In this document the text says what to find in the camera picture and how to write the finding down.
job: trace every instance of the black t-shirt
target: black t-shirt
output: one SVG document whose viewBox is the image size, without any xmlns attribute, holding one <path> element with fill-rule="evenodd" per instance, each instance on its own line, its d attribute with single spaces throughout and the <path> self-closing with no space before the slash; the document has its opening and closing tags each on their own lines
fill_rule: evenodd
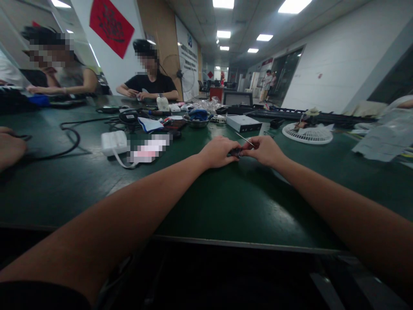
<svg viewBox="0 0 413 310">
<path fill-rule="evenodd" d="M 148 76 L 145 75 L 135 75 L 129 81 L 125 83 L 128 88 L 142 91 L 142 88 L 145 88 L 148 93 L 168 93 L 173 90 L 176 90 L 175 84 L 172 82 L 172 79 L 166 75 L 158 73 L 156 76 L 156 81 L 151 82 Z"/>
</svg>

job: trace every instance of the doorway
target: doorway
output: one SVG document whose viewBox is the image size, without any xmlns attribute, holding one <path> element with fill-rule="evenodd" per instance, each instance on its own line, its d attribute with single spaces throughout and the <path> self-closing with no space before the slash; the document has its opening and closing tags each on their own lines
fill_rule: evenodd
<svg viewBox="0 0 413 310">
<path fill-rule="evenodd" d="M 271 71 L 275 71 L 277 82 L 268 92 L 270 102 L 273 104 L 276 104 L 277 106 L 282 105 L 291 81 L 293 80 L 303 50 L 304 48 L 300 48 L 299 50 L 281 56 L 273 61 Z"/>
</svg>

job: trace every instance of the green workbench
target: green workbench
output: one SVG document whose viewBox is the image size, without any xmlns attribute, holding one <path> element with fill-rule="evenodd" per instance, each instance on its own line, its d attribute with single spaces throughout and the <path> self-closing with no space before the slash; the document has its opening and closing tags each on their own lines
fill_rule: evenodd
<svg viewBox="0 0 413 310">
<path fill-rule="evenodd" d="M 60 123 L 105 117 L 95 109 L 110 104 L 137 106 L 135 100 L 102 96 L 95 99 L 95 106 L 45 108 L 0 116 L 0 126 L 32 135 L 29 151 L 37 156 L 49 155 L 72 146 L 66 133 L 59 129 Z M 268 119 L 261 121 L 265 123 L 260 134 L 265 130 L 273 134 L 293 160 L 413 220 L 412 169 L 397 161 L 364 159 L 351 151 L 357 141 L 344 133 L 335 133 L 327 145 L 312 146 L 286 138 L 281 129 L 270 129 Z M 101 152 L 100 136 L 108 132 L 104 121 L 75 128 L 81 142 L 71 154 L 29 164 L 23 161 L 0 174 L 1 227 L 54 230 L 114 191 L 199 152 L 217 135 L 243 144 L 226 125 L 185 127 L 182 138 L 167 147 L 160 158 L 126 170 Z M 157 189 L 157 193 L 161 192 L 162 188 Z M 312 253 L 346 249 L 294 188 L 252 158 L 241 158 L 238 163 L 200 176 L 163 221 L 155 237 Z"/>
</svg>

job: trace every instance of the fan grille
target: fan grille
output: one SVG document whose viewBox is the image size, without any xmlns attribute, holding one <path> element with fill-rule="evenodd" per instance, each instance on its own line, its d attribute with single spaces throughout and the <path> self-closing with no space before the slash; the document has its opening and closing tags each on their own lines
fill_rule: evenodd
<svg viewBox="0 0 413 310">
<path fill-rule="evenodd" d="M 301 133 L 293 129 L 296 123 L 288 124 L 283 128 L 283 135 L 292 140 L 307 144 L 327 144 L 333 140 L 333 134 L 325 127 L 306 128 Z"/>
</svg>

